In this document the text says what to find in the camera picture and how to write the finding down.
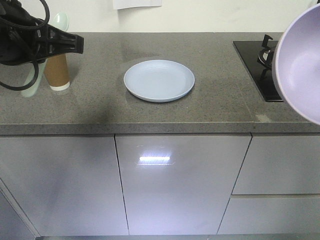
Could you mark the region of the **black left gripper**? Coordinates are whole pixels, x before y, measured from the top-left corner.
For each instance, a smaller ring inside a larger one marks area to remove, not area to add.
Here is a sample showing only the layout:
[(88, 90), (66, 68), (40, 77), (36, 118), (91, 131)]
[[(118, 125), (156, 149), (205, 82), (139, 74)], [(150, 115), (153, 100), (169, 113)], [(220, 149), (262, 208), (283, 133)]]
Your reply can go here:
[(36, 18), (18, 0), (0, 2), (0, 63), (17, 66), (47, 58), (84, 52), (84, 38), (49, 24), (50, 10), (42, 0), (45, 18)]

